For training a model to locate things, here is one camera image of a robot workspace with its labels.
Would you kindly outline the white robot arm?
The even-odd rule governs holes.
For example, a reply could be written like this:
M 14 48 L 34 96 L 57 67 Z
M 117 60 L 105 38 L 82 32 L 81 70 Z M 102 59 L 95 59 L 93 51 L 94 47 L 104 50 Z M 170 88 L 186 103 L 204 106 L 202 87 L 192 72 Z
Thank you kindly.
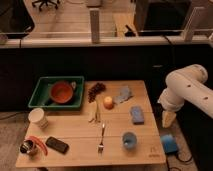
M 204 85 L 207 79 L 207 70 L 199 64 L 174 70 L 166 76 L 166 88 L 158 98 L 158 103 L 163 108 L 164 128 L 172 125 L 176 119 L 176 112 L 186 101 L 213 119 L 213 90 Z

